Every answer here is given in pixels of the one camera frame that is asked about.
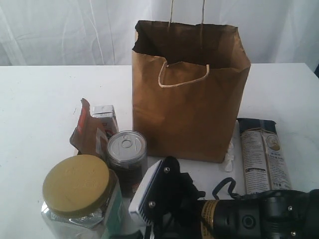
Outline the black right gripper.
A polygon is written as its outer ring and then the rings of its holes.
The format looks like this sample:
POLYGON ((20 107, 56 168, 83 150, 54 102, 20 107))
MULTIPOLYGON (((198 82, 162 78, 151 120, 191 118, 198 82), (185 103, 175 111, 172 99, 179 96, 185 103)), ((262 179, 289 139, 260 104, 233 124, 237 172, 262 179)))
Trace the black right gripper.
POLYGON ((175 157, 168 156, 152 183, 145 215, 156 239, 200 239, 199 191, 188 173, 180 171, 175 157))

